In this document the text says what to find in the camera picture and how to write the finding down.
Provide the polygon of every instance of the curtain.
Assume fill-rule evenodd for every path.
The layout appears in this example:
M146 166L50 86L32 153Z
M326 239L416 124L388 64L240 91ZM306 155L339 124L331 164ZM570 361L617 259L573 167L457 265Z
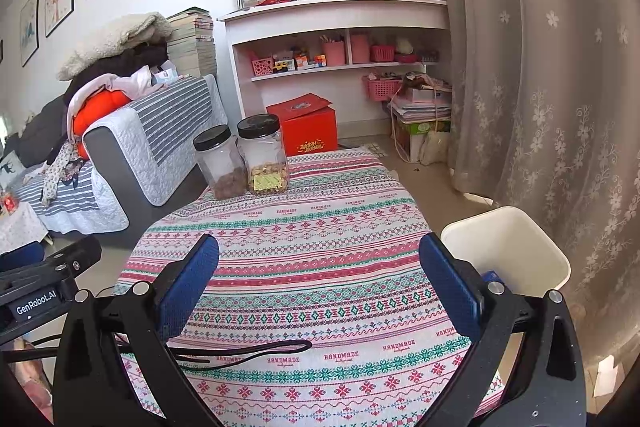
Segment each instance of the curtain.
M447 0L454 186L568 257L585 363L640 323L640 0Z

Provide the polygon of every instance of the table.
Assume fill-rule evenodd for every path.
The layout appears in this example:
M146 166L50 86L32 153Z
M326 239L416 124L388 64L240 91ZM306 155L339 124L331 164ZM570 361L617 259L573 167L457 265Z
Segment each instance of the table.
M218 269L170 345L314 343L291 357L187 372L224 425L412 426L470 346L420 268L418 242L429 227L367 150L289 160L283 194L216 201L207 191L149 228L115 292L153 280L210 233ZM143 406L159 412L135 359L124 357ZM502 388L496 375L481 411Z
M34 241L42 241L49 233L27 201L21 201L13 214L0 218L0 255Z

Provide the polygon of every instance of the small side table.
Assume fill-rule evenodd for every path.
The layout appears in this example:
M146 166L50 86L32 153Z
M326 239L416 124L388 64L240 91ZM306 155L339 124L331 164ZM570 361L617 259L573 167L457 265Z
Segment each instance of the small side table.
M49 230L27 201L21 201L15 212L0 218L0 255L42 241Z

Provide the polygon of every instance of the red box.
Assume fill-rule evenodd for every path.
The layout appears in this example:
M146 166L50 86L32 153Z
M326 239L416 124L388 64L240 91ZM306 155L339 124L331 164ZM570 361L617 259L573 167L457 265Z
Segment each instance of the red box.
M338 130L331 102L313 93L267 107L280 118L287 156L338 149Z

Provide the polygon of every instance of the yellow label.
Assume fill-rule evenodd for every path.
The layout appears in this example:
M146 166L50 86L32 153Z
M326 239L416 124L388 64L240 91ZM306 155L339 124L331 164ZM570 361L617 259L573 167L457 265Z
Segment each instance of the yellow label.
M279 172L254 176L254 190L268 190L269 188L282 188L282 176Z
M311 152L311 151L319 151L324 147L324 142L322 140L313 140L311 142L305 142L298 146L298 152Z

